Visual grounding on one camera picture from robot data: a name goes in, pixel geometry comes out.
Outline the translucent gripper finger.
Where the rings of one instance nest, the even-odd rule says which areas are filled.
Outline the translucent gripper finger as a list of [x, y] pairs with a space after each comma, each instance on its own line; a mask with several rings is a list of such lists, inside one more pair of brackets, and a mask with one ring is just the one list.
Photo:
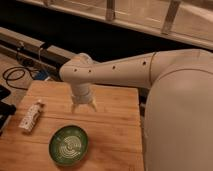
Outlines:
[[75, 110], [77, 109], [77, 107], [78, 107], [78, 104], [72, 104], [72, 106], [71, 106], [71, 112], [72, 113], [75, 113]]
[[96, 105], [96, 103], [94, 101], [91, 101], [89, 103], [89, 105], [94, 109], [95, 112], [97, 112], [97, 105]]

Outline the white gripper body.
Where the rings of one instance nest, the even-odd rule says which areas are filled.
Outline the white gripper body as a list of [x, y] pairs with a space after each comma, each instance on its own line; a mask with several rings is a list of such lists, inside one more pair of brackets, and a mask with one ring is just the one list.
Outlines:
[[92, 101], [92, 92], [89, 83], [72, 84], [72, 100], [75, 104], [87, 104]]

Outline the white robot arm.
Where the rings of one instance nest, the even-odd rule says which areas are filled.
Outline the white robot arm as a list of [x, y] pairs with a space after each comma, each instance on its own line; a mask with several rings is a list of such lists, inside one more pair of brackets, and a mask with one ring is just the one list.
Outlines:
[[59, 70], [73, 105], [91, 104], [90, 85], [149, 90], [144, 117], [145, 171], [213, 171], [213, 53], [152, 52], [95, 63], [85, 53]]

